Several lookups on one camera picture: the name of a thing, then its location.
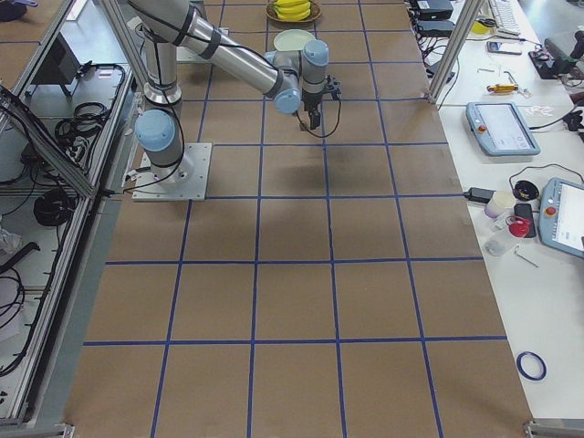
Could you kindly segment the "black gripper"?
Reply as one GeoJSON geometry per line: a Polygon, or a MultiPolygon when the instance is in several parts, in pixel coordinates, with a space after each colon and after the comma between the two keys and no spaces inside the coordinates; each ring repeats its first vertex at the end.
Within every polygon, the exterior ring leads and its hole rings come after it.
{"type": "Polygon", "coordinates": [[[309,125],[305,122],[305,120],[300,117],[299,118],[299,128],[304,132],[310,132],[310,129],[316,129],[320,126],[320,109],[319,105],[322,102],[323,93],[321,91],[313,93],[306,91],[305,89],[302,90],[302,102],[304,105],[304,111],[309,116],[309,125]]]}

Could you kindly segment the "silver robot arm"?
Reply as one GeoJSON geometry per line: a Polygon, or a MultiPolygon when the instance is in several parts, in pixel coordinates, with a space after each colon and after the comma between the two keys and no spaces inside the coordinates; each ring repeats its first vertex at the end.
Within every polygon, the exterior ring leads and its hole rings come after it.
{"type": "Polygon", "coordinates": [[[311,40],[299,50],[260,55],[206,21],[190,1],[130,1],[129,5],[156,41],[191,49],[273,100],[281,113],[306,111],[312,130],[320,126],[323,97],[339,99],[339,82],[328,73],[329,47],[322,40],[311,40]]]}
{"type": "Polygon", "coordinates": [[[180,177],[184,134],[180,123],[182,91],[177,82],[176,46],[144,23],[140,24],[145,49],[147,81],[144,113],[137,122],[138,140],[146,152],[156,182],[180,177]]]}

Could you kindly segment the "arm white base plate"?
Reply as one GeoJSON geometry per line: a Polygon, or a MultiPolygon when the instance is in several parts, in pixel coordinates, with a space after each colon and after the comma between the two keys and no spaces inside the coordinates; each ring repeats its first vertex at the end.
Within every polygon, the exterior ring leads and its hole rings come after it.
{"type": "Polygon", "coordinates": [[[179,167],[163,169],[152,167],[144,152],[141,166],[150,167],[136,176],[137,190],[132,191],[135,202],[203,201],[206,198],[208,175],[212,157],[211,143],[187,143],[179,167]]]}

